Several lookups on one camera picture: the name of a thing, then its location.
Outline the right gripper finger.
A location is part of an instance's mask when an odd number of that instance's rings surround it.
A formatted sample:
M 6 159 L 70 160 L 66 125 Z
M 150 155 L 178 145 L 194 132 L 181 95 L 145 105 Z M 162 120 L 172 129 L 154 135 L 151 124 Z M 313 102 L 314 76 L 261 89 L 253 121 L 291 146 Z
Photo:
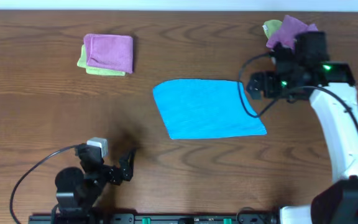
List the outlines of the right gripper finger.
M 247 92 L 253 100 L 261 100 L 262 99 L 261 91 L 258 88 L 248 86 Z
M 247 84 L 248 88 L 262 88 L 264 85 L 265 73 L 255 72 L 250 76 Z

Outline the blue cloth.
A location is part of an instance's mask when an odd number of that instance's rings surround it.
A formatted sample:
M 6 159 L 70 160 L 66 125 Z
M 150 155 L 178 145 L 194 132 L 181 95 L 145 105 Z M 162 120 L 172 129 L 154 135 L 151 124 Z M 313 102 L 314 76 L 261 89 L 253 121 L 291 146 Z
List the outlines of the blue cloth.
M 241 83 L 176 79 L 153 89 L 155 104 L 171 139 L 263 136 L 267 130 L 249 104 Z

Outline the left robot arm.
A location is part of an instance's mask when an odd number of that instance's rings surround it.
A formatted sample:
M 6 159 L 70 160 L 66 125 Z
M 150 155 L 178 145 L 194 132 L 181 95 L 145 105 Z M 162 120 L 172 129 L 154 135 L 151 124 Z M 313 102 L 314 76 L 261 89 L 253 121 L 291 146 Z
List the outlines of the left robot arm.
M 104 163 L 100 148 L 86 145 L 76 147 L 82 168 L 69 167 L 57 174 L 55 185 L 60 215 L 57 218 L 52 215 L 51 222 L 95 222 L 93 205 L 106 184 L 121 185 L 123 181 L 132 179 L 136 150 L 133 148 L 123 155 L 117 167 Z

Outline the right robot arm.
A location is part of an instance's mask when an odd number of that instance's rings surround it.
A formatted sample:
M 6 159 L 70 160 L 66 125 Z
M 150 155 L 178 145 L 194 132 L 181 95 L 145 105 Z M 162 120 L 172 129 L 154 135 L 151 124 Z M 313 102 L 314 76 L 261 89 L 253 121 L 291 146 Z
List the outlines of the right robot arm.
M 309 101 L 328 147 L 332 186 L 310 205 L 281 208 L 280 223 L 358 223 L 358 99 L 349 65 L 278 63 L 274 71 L 252 74 L 246 90 L 255 100 Z

